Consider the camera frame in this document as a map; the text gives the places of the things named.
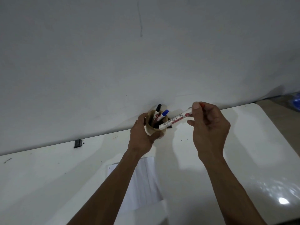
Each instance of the black marker cap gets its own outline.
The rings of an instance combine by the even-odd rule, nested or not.
[[[160,108],[161,108],[161,104],[159,104],[159,105],[157,106],[156,111],[157,111],[157,112],[160,112]]]

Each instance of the pen holder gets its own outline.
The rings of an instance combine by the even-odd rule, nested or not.
[[[158,126],[159,126],[160,124],[163,124],[164,122],[168,121],[168,116],[166,115],[162,120],[160,120],[159,122],[157,122],[157,123],[155,124],[155,127],[156,127],[156,128],[153,128],[153,127],[149,124],[149,121],[150,121],[150,120],[152,121],[154,113],[155,113],[155,110],[149,111],[149,112],[147,113],[147,116],[146,116],[146,126],[145,126],[146,133],[147,133],[148,135],[152,135],[152,134],[155,133],[156,131],[162,131],[162,132],[163,132],[163,135],[165,135],[167,129],[159,130]]]

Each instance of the white paper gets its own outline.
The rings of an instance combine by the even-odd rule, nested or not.
[[[107,166],[107,176],[118,164]],[[154,157],[139,160],[130,180],[119,214],[163,200],[160,193]]]

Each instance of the glossy table surface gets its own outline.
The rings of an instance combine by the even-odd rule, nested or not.
[[[222,110],[225,159],[268,224],[300,216],[300,159],[256,104]],[[186,118],[145,155],[155,156],[164,200],[115,224],[224,224]],[[1,224],[66,224],[119,162],[129,130],[0,156]]]

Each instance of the white wall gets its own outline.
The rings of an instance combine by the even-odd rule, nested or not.
[[[298,91],[299,6],[0,0],[0,154],[130,128],[158,103],[175,114]]]

